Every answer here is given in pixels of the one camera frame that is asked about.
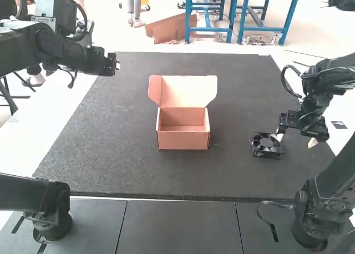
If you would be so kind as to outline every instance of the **cardboard box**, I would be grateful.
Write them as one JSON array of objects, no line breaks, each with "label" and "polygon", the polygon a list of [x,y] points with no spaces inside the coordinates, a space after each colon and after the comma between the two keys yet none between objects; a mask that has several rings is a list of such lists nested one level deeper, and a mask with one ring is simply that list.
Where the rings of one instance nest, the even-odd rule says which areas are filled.
[{"label": "cardboard box", "polygon": [[160,150],[207,150],[210,122],[206,106],[217,95],[217,76],[151,75],[148,96],[158,106]]},{"label": "cardboard box", "polygon": [[[190,27],[197,26],[197,15],[190,16]],[[154,38],[154,43],[164,43],[171,40],[185,38],[186,14],[178,14],[153,23],[146,24],[145,32],[148,37]]]}]

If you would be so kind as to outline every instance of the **cardboard sheet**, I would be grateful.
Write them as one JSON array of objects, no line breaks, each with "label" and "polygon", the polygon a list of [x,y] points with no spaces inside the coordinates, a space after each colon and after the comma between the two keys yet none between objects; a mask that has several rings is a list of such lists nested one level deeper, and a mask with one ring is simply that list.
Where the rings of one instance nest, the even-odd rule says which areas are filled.
[{"label": "cardboard sheet", "polygon": [[[190,16],[191,27],[197,26],[197,15]],[[186,14],[178,14],[165,18],[145,26],[146,35],[154,38],[154,43],[165,43],[171,40],[181,40],[185,38]]]}]

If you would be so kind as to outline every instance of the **black panel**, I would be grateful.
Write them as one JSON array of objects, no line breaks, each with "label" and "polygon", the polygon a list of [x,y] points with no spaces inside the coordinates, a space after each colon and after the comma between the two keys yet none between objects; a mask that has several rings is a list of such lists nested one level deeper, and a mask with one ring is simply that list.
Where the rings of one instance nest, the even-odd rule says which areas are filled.
[{"label": "black panel", "polygon": [[117,254],[242,254],[233,202],[129,201]]},{"label": "black panel", "polygon": [[[67,182],[74,192],[115,196],[292,199],[334,157],[327,144],[308,149],[309,138],[292,129],[281,160],[252,157],[252,133],[275,132],[279,114],[297,107],[271,57],[118,53],[118,60],[121,70],[95,81],[35,176]],[[218,76],[208,151],[158,150],[151,74]]]},{"label": "black panel", "polygon": [[[62,240],[46,247],[44,254],[114,254],[126,208],[124,200],[71,199],[74,226]],[[33,225],[25,220],[11,234],[20,213],[13,213],[0,231],[0,253],[36,254],[40,244],[32,238]]]},{"label": "black panel", "polygon": [[[303,248],[293,238],[291,225],[293,222],[293,210],[283,210],[270,205],[263,205],[260,213],[269,222],[274,223],[279,239],[276,243],[273,239],[271,229],[256,215],[257,203],[237,203],[237,212],[243,243],[244,254],[312,254],[314,252]],[[343,235],[351,230],[351,223],[348,222]],[[326,250],[322,254],[331,254],[340,237],[331,237]]]}]

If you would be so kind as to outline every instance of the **blue metal frame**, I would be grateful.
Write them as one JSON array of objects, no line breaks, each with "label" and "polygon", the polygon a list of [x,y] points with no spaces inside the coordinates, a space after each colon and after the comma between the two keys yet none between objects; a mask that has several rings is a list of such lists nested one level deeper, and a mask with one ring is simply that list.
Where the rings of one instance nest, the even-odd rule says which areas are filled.
[{"label": "blue metal frame", "polygon": [[[194,3],[192,0],[186,0],[186,30],[185,30],[185,41],[190,41],[190,32],[192,31],[206,31],[206,32],[227,32],[227,43],[230,43],[232,40],[233,34],[233,25],[236,14],[237,0],[231,0],[231,7],[228,15],[230,21],[228,28],[213,28],[211,27],[211,21],[209,13],[210,11],[218,11],[220,16],[219,20],[223,20],[224,17],[224,4],[225,0],[221,0],[220,3],[217,3],[215,0],[213,2],[204,2]],[[191,28],[190,24],[190,15],[193,10],[203,10],[205,13],[206,26],[205,27],[196,27]]]},{"label": "blue metal frame", "polygon": [[[239,26],[239,34],[238,34],[238,38],[237,38],[238,43],[242,43],[244,31],[280,32],[280,33],[282,33],[282,37],[280,38],[278,43],[279,43],[279,45],[283,45],[285,43],[287,32],[288,32],[288,29],[290,28],[291,20],[293,17],[293,13],[295,12],[298,0],[292,0],[283,28],[271,28],[271,27],[266,27],[264,25],[263,20],[265,20],[265,17],[266,17],[266,12],[267,12],[267,7],[268,7],[269,1],[270,0],[265,0],[264,6],[255,7],[255,6],[248,6],[249,0],[244,0],[243,6],[236,7],[238,9],[242,9],[241,18],[240,18],[240,26]],[[261,18],[259,18],[257,16],[257,14],[254,12],[254,9],[261,9],[263,11]],[[244,26],[247,12],[253,18],[257,27],[245,27]]]}]

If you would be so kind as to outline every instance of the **metal stand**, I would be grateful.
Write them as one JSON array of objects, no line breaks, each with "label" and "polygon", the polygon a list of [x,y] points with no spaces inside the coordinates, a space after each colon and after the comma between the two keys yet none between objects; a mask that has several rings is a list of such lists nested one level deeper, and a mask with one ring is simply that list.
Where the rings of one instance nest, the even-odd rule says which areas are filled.
[{"label": "metal stand", "polygon": [[[265,0],[265,3],[263,6],[248,6],[249,0],[244,0],[243,6],[236,7],[237,9],[242,9],[241,19],[240,19],[240,27],[239,27],[239,33],[238,33],[238,39],[237,39],[238,43],[242,43],[244,31],[267,31],[267,32],[282,33],[282,37],[280,38],[278,43],[279,43],[279,45],[283,45],[285,43],[287,32],[290,27],[293,13],[295,12],[298,0],[292,0],[291,5],[290,5],[290,9],[288,10],[288,14],[286,17],[285,25],[282,28],[266,27],[263,24],[263,20],[265,20],[265,17],[266,17],[266,12],[267,12],[267,7],[268,7],[269,1],[270,0]],[[254,12],[254,10],[262,10],[261,18],[259,18],[257,16],[257,14]],[[248,13],[253,18],[257,27],[245,27],[244,26],[245,18]]]},{"label": "metal stand", "polygon": [[[225,0],[221,0],[220,3],[215,0],[208,2],[204,0],[203,2],[192,2],[192,0],[186,0],[186,30],[185,30],[185,42],[190,41],[190,33],[193,31],[203,31],[203,32],[226,32],[227,33],[227,43],[230,43],[232,40],[233,25],[236,12],[237,0],[231,0],[231,8],[229,11],[229,27],[228,28],[213,28],[211,27],[210,21],[210,11],[212,13],[219,13],[219,20],[223,20],[224,14],[224,4]],[[206,26],[205,27],[190,27],[190,15],[193,10],[203,10],[205,13]]]},{"label": "metal stand", "polygon": [[[27,87],[29,87],[33,92],[36,92],[34,88],[32,88],[30,85],[27,84],[27,82],[16,72],[13,72]],[[18,110],[16,103],[13,101],[13,99],[28,99],[30,96],[11,96],[10,95],[10,88],[7,83],[7,78],[2,77],[0,79],[4,80],[4,84],[0,81],[0,96],[5,98],[8,104],[0,104],[0,106],[9,106],[10,107],[10,112],[11,116]]]}]

